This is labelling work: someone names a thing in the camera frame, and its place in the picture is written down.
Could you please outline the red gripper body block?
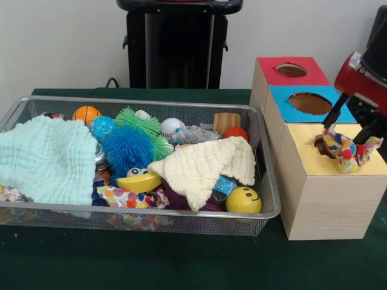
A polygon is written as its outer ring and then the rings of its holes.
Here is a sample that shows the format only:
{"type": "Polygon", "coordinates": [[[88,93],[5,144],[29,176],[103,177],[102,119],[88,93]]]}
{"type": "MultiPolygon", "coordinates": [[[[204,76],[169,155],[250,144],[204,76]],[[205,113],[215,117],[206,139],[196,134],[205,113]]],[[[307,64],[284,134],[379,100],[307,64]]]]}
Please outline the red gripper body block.
{"type": "Polygon", "coordinates": [[[346,105],[357,121],[371,121],[377,115],[386,118],[386,83],[373,76],[361,60],[357,52],[348,56],[334,87],[348,96],[346,105]]]}

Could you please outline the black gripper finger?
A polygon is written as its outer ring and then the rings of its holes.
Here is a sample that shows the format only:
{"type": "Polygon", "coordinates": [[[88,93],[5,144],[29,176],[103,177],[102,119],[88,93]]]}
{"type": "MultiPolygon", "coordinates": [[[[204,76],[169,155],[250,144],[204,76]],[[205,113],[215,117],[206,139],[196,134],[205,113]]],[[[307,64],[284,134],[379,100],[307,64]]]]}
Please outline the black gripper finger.
{"type": "Polygon", "coordinates": [[[333,125],[340,116],[342,106],[349,99],[349,95],[342,93],[338,99],[338,101],[334,104],[328,115],[325,117],[322,122],[325,129],[329,129],[331,125],[333,125]]]}
{"type": "Polygon", "coordinates": [[[354,138],[354,143],[364,144],[371,136],[375,134],[381,123],[382,118],[380,116],[376,116],[369,125],[363,127],[362,130],[356,135],[354,138]]]}

